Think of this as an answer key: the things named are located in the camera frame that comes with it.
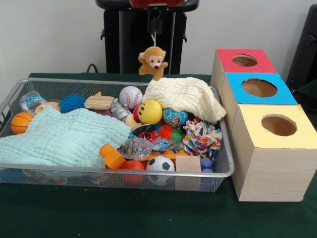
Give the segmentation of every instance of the baseball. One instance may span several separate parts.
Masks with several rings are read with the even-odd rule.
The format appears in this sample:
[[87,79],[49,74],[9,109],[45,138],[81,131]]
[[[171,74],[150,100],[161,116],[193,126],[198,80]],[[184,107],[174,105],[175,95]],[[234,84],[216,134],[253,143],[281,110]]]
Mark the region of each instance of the baseball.
[[121,90],[119,101],[122,105],[127,105],[129,109],[134,109],[140,105],[143,99],[143,94],[140,89],[134,86],[128,86]]

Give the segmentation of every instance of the wire mesh basket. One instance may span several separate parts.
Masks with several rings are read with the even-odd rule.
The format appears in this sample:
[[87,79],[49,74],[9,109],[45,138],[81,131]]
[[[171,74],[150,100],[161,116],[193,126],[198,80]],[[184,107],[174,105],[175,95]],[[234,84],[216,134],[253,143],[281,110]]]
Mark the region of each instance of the wire mesh basket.
[[[147,83],[131,82],[42,78],[21,80],[0,106],[0,114],[2,115],[0,116],[0,137],[12,135],[10,121],[13,115],[21,111],[18,102],[24,94],[32,90],[39,92],[48,101],[58,101],[71,93],[80,93],[85,97],[89,97],[99,91],[103,95],[118,97],[120,91],[128,85],[138,87],[142,93],[145,92],[147,87]],[[217,90],[211,89],[219,100]],[[0,163],[0,181],[24,184],[215,192],[224,178],[231,176],[234,171],[231,148],[223,119],[219,122],[219,126],[223,134],[223,142],[212,165],[214,173],[110,170],[106,168]]]

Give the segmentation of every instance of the string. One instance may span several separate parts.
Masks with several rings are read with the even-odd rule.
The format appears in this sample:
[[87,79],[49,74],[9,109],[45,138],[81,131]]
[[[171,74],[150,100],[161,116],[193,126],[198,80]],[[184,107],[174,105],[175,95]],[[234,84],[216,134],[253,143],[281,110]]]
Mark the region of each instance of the string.
[[154,32],[154,36],[151,35],[154,46],[157,46],[157,31]]

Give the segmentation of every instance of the stacked boxes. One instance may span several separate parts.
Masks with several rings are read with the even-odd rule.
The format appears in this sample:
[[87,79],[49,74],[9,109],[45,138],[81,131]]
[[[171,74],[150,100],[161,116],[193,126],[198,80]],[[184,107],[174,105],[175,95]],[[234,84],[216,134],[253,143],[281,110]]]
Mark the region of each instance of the stacked boxes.
[[216,50],[211,85],[225,117],[239,201],[301,201],[317,168],[317,133],[263,50]]

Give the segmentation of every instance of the yellow smiley face ball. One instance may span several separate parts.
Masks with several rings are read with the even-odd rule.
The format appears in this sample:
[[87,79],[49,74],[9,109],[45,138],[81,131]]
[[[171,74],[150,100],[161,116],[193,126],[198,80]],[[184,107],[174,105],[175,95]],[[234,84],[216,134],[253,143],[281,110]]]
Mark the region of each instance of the yellow smiley face ball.
[[156,124],[163,116],[163,109],[157,101],[146,100],[140,104],[138,108],[138,116],[140,121],[144,124]]

